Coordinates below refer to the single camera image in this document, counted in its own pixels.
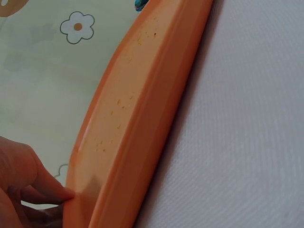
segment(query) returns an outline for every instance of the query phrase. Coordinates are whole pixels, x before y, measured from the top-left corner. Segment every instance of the orange plastic tray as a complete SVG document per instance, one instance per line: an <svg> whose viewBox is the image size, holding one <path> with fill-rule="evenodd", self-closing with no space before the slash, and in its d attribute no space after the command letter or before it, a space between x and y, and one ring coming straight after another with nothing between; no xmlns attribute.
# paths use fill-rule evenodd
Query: orange plastic tray
<svg viewBox="0 0 304 228"><path fill-rule="evenodd" d="M130 228L146 194L212 0L150 0L114 53L69 162L64 228Z"/></svg>

